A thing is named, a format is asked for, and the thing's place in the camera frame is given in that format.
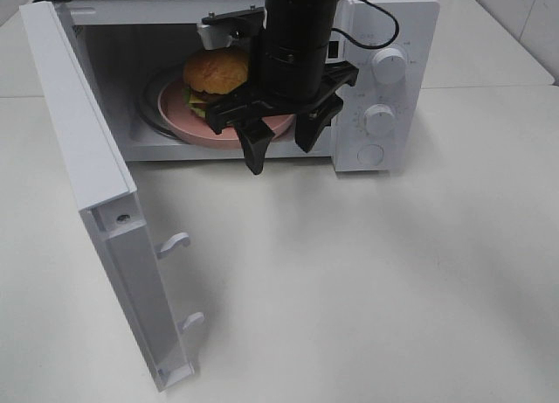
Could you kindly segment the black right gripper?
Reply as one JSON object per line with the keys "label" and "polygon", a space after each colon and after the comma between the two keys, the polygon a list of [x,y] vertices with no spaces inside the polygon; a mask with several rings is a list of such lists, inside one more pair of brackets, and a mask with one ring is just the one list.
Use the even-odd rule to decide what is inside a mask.
{"label": "black right gripper", "polygon": [[287,62],[260,49],[251,57],[248,81],[206,111],[206,122],[219,135],[235,129],[245,165],[254,174],[263,171],[267,149],[275,137],[266,117],[297,115],[295,142],[309,153],[324,128],[342,111],[336,91],[356,83],[358,69],[348,61],[327,64],[324,51]]}

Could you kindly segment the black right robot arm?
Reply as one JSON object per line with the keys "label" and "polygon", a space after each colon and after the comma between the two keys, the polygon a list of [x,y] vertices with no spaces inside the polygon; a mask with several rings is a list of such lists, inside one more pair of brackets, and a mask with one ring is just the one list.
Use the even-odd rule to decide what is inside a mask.
{"label": "black right robot arm", "polygon": [[295,142],[309,152],[324,128],[342,111],[337,89],[356,83],[358,69],[347,61],[328,64],[328,43],[338,0],[265,0],[262,8],[205,17],[204,25],[220,26],[251,40],[247,81],[206,111],[215,134],[232,126],[246,166],[263,170],[274,138],[264,119],[294,115]]}

